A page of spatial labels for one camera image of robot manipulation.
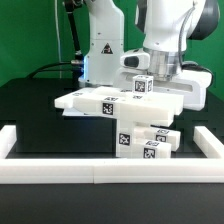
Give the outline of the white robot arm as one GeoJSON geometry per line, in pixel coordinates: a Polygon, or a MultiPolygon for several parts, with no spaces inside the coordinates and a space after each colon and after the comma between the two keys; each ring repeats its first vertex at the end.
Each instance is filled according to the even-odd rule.
{"type": "Polygon", "coordinates": [[[187,41],[203,40],[218,26],[217,0],[136,0],[134,25],[142,34],[137,49],[125,51],[127,19],[114,0],[81,0],[88,9],[90,48],[80,81],[128,88],[137,74],[154,78],[154,90],[180,94],[184,107],[204,107],[212,72],[186,61],[187,41]]]}

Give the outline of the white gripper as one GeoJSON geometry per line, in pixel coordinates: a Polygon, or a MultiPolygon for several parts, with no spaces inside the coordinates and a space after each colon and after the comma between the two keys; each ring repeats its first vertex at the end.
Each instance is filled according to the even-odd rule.
{"type": "MultiPolygon", "coordinates": [[[[120,68],[115,75],[113,86],[131,90],[133,77],[145,75],[145,71],[120,68]]],[[[173,76],[170,81],[154,80],[155,92],[178,94],[184,96],[184,108],[200,111],[204,108],[206,89],[210,86],[212,75],[207,71],[183,70],[179,75],[173,76]]]]}

